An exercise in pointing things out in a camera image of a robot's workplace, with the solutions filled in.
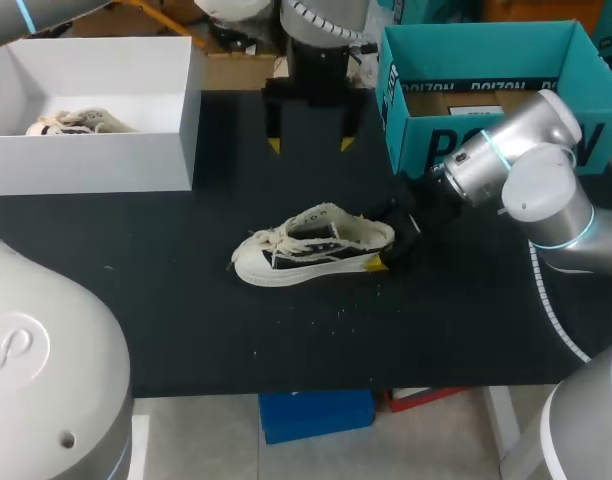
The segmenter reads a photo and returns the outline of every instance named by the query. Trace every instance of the teal box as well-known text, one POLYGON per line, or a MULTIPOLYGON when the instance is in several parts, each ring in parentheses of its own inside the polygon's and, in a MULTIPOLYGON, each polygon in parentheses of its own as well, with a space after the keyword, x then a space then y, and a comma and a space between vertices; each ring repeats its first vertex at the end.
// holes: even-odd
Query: teal box
POLYGON ((612 0, 606 0, 597 20, 593 42, 602 57, 612 57, 612 0))
POLYGON ((464 16, 477 16, 478 0, 379 0, 382 7, 395 12, 395 23, 461 22, 464 16))
POLYGON ((394 172, 419 177, 503 114, 411 117, 405 92, 550 88, 583 138, 578 173, 612 159, 612 73, 577 22, 405 25, 384 31, 377 103, 394 172))

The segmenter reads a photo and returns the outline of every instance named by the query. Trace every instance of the red object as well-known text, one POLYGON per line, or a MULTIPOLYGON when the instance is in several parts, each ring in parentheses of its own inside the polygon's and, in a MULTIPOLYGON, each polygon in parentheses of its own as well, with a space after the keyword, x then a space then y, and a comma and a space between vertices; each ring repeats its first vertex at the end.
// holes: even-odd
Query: red object
POLYGON ((456 387, 456 388, 440 388, 438 390, 431 390, 428 393, 421 392, 417 395, 411 395, 410 397, 400 398, 393 400, 389 390, 384 392, 384 399, 388 402, 388 406, 394 413, 403 412, 409 408, 419 407, 426 403, 434 402, 440 398, 450 397, 456 393, 470 390, 470 387, 456 387))

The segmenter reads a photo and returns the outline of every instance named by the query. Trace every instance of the blue box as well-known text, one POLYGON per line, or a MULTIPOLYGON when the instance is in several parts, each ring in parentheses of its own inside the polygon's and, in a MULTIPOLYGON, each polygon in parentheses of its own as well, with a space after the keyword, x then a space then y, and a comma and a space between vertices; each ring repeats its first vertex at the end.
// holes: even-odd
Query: blue box
POLYGON ((379 0, 382 7, 395 12, 395 23, 461 22, 469 15, 473 0, 379 0))
POLYGON ((368 390, 270 393, 259 396, 259 411, 271 445, 368 427, 375 404, 368 390))
POLYGON ((593 42, 602 57, 612 57, 612 0, 606 0, 593 32, 593 42))
POLYGON ((387 27, 376 95, 393 171, 419 177, 503 116, 413 117, 405 94, 542 88, 556 90, 581 124, 578 173, 603 172, 612 159, 612 73, 578 22, 387 27))

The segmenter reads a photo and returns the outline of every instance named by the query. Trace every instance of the shoelace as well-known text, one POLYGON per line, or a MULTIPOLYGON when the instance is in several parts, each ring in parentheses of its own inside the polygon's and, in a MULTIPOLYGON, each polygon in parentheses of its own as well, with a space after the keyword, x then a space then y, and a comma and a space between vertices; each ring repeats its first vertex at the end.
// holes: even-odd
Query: shoelace
POLYGON ((289 218, 277 228, 259 230, 253 233, 250 238, 245 240, 237 250, 233 252, 231 262, 236 262, 241 252, 249 248, 257 248, 260 251, 268 250, 273 254, 273 259, 278 253, 290 255, 292 253, 311 251, 312 248, 308 245, 304 245, 301 240, 296 240, 288 235, 288 226, 293 220, 294 218, 289 218))
MULTIPOLYGON (((59 128, 88 128, 81 125, 76 125, 77 122, 80 122, 84 119, 81 115, 73 115, 70 112, 60 111, 54 117, 39 117, 40 123, 46 125, 47 127, 59 127, 59 128)), ((95 129, 88 128, 91 132, 99 133, 101 127, 104 124, 100 123, 95 126, 95 129)))

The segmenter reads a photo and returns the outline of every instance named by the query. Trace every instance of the cable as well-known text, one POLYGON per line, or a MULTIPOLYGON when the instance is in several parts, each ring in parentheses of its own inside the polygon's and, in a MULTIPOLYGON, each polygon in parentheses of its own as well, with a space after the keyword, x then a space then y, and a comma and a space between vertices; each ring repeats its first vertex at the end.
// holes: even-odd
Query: cable
POLYGON ((553 328, 555 328, 555 331, 559 335, 559 338, 562 339, 562 341, 566 344, 566 346, 575 355, 577 355, 582 362, 584 363, 590 362, 591 358, 588 355, 586 355, 581 350, 581 348, 579 348, 575 344, 575 342, 571 340, 571 338, 562 328, 561 323, 559 323, 559 320, 557 319, 557 315, 555 315, 555 312, 553 311, 553 307, 551 307, 550 301, 548 300, 548 295, 546 294, 546 288, 544 288, 544 282, 542 281, 542 272, 541 272, 541 269, 539 268, 539 258, 537 257, 537 250, 535 250, 535 247, 533 246, 531 242, 528 242, 528 248, 530 251, 530 259, 533 263, 533 274, 535 275, 535 284, 537 285, 537 291, 541 298, 544 310, 546 311, 546 315, 548 315, 548 319, 550 320, 550 323, 553 325, 553 328))
POLYGON ((363 40, 364 34, 349 30, 348 28, 340 27, 332 22, 329 22, 325 18, 320 17, 315 12, 310 10, 306 5, 298 0, 286 0, 286 4, 294 9, 299 15, 304 17, 304 20, 313 26, 324 30, 326 33, 330 33, 336 37, 341 37, 349 40, 351 43, 357 40, 363 40))

